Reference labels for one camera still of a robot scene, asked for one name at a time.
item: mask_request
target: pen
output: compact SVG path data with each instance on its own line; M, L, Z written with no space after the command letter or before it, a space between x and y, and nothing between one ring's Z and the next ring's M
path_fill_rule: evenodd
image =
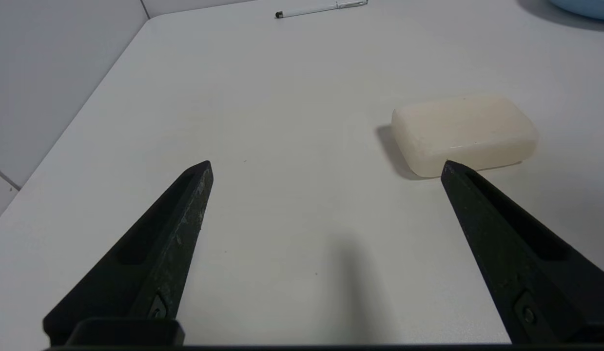
M347 7L356 7L366 5L369 0L358 0L358 1L336 1L334 5L324 5L311 7L309 9L294 9L288 11L278 11L275 13L276 18L284 18L291 16L299 16L300 14L318 13L321 11L335 10L335 9L346 9Z

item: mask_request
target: table surface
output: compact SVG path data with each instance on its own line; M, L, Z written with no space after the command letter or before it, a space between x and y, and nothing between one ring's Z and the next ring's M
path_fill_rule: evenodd
M48 345L46 313L203 160L186 344L509 342L440 180L390 137L394 108L462 94L531 118L534 156L482 174L604 270L604 24L523 0L273 18L311 1L144 25L0 218L0 350Z

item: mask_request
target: pen clip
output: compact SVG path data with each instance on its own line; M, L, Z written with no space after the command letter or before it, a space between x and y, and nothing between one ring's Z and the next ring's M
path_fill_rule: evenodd
M369 0L337 2L337 9L346 9L347 7L356 7L366 5Z

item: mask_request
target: white soap bar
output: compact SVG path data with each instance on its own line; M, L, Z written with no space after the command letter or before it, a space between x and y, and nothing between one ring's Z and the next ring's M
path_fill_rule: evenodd
M476 95L393 111L391 129L410 169L439 177L446 160L473 169L506 166L531 156L538 132L510 100Z

